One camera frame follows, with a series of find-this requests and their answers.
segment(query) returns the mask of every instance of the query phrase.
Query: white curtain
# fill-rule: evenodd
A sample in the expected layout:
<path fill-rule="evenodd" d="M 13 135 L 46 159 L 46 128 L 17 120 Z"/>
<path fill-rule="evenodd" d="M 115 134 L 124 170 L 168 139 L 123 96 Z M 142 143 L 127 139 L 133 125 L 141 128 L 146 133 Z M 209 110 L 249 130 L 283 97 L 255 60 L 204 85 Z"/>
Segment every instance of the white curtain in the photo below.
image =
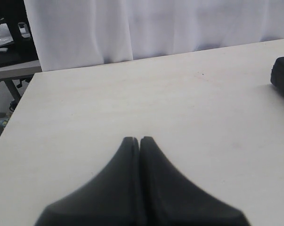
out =
<path fill-rule="evenodd" d="M 24 0 L 43 71 L 284 38 L 284 0 Z"/>

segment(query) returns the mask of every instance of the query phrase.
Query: black plastic part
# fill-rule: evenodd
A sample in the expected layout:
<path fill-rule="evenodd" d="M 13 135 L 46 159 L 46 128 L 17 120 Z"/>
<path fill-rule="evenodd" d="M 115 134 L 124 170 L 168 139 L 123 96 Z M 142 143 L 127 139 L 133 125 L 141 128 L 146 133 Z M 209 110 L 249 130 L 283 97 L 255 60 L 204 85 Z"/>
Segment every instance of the black plastic part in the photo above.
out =
<path fill-rule="evenodd" d="M 140 176 L 149 225 L 249 226 L 243 213 L 183 176 L 151 137 L 140 143 Z"/>
<path fill-rule="evenodd" d="M 124 138 L 117 153 L 93 180 L 49 205 L 35 225 L 145 225 L 138 160 L 137 140 Z"/>
<path fill-rule="evenodd" d="M 284 57 L 280 57 L 276 60 L 270 81 L 284 94 Z"/>

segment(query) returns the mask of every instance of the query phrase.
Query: black device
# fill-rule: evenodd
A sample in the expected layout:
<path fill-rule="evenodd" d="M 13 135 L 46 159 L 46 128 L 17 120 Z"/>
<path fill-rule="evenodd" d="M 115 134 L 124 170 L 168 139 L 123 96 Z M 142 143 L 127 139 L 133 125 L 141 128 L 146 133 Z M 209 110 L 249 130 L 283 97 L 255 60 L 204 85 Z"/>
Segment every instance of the black device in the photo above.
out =
<path fill-rule="evenodd" d="M 152 137 L 124 138 L 86 185 L 49 205 L 35 226 L 250 226 L 244 214 L 182 175 Z"/>
<path fill-rule="evenodd" d="M 279 57 L 273 66 L 271 83 L 276 86 L 284 95 L 284 57 Z"/>
<path fill-rule="evenodd" d="M 0 67 L 37 60 L 38 56 L 33 42 L 23 0 L 0 0 L 1 16 L 5 18 L 13 43 L 6 45 L 6 53 L 0 53 Z M 20 26 L 26 25 L 30 37 L 23 37 Z"/>

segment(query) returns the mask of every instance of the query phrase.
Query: desk leg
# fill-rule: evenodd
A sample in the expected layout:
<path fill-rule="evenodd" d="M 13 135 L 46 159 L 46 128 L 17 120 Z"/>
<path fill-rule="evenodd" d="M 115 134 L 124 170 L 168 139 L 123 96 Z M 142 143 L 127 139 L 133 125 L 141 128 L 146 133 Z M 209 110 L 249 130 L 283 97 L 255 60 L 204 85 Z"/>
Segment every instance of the desk leg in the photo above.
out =
<path fill-rule="evenodd" d="M 14 83 L 12 80 L 6 80 L 5 81 L 6 86 L 8 87 L 10 93 L 12 94 L 12 97 L 15 99 L 15 101 L 18 103 L 20 101 L 20 94 L 15 87 Z"/>

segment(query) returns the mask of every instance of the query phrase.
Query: table surface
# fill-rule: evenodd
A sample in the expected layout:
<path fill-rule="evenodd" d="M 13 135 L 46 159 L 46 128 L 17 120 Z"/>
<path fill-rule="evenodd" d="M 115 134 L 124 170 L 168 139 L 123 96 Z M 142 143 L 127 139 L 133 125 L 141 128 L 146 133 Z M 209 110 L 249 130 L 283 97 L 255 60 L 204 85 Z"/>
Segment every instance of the table surface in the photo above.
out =
<path fill-rule="evenodd" d="M 125 136 L 252 225 L 284 226 L 284 40 L 37 73 L 0 138 L 0 226 L 32 226 L 95 176 Z"/>
<path fill-rule="evenodd" d="M 17 79 L 22 76 L 41 72 L 39 60 L 25 62 L 0 68 L 0 81 L 5 79 Z"/>

